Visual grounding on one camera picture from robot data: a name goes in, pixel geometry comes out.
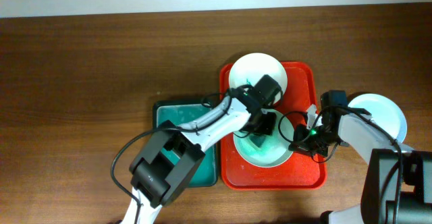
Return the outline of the white plate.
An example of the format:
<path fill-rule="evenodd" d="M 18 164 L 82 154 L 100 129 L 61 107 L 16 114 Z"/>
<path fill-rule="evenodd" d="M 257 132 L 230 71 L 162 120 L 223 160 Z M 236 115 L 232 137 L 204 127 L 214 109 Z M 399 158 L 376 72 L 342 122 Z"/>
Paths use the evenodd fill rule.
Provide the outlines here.
<path fill-rule="evenodd" d="M 275 96 L 272 108 L 278 106 L 288 86 L 288 76 L 283 65 L 265 53 L 249 53 L 239 58 L 229 71 L 229 87 L 237 88 L 245 84 L 254 86 L 264 75 L 272 77 L 281 87 Z"/>
<path fill-rule="evenodd" d="M 348 103 L 348 106 L 366 109 L 371 113 L 378 126 L 383 128 L 399 143 L 404 142 L 408 124 L 401 108 L 392 100 L 380 94 L 366 93 L 353 98 Z"/>
<path fill-rule="evenodd" d="M 234 132 L 234 146 L 239 155 L 251 165 L 262 168 L 276 167 L 285 163 L 292 155 L 289 149 L 290 143 L 279 133 L 278 123 L 283 114 L 276 110 L 271 110 L 276 114 L 275 126 L 270 135 L 266 147 L 255 148 L 250 144 L 249 137 L 243 132 Z"/>

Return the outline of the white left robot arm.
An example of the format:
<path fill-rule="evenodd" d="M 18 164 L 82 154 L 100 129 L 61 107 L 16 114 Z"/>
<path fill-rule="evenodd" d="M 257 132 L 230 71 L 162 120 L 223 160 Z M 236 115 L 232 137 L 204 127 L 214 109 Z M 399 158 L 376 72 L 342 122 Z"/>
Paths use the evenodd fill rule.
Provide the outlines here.
<path fill-rule="evenodd" d="M 185 190 L 206 151 L 228 134 L 260 126 L 263 110 L 279 95 L 275 87 L 230 88 L 203 116 L 180 125 L 167 120 L 131 139 L 127 146 L 148 137 L 129 166 L 132 189 L 118 185 L 131 198 L 122 223 L 154 223 L 161 209 Z"/>

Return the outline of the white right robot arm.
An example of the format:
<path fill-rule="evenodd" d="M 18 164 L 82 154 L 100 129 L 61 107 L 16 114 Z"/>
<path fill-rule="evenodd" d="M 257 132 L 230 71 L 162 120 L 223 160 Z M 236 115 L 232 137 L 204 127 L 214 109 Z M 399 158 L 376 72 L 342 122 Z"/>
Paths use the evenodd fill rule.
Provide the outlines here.
<path fill-rule="evenodd" d="M 328 161 L 330 146 L 351 146 L 367 163 L 360 204 L 325 211 L 320 223 L 430 223 L 431 153 L 399 143 L 366 109 L 327 106 L 303 112 L 290 150 Z"/>

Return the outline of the green cleaning sponge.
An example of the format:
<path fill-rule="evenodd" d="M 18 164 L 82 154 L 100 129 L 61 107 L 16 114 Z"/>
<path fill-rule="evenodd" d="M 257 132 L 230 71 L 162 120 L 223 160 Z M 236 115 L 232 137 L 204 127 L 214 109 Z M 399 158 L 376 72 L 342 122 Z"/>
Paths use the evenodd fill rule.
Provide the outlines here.
<path fill-rule="evenodd" d="M 270 136 L 268 135 L 257 135 L 253 134 L 249 137 L 250 144 L 255 148 L 263 148 L 266 147 L 268 141 L 270 140 Z"/>

